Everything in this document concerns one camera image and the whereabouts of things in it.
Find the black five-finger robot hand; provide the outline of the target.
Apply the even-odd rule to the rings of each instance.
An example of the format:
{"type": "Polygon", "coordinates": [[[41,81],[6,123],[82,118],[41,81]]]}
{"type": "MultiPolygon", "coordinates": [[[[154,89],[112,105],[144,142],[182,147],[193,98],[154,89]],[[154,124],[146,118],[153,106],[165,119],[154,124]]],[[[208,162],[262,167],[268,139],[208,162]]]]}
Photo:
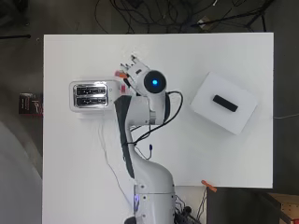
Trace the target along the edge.
{"type": "Polygon", "coordinates": [[[150,68],[143,64],[135,55],[131,56],[129,63],[122,63],[120,70],[126,75],[130,87],[138,94],[145,95],[144,77],[150,68]]]}

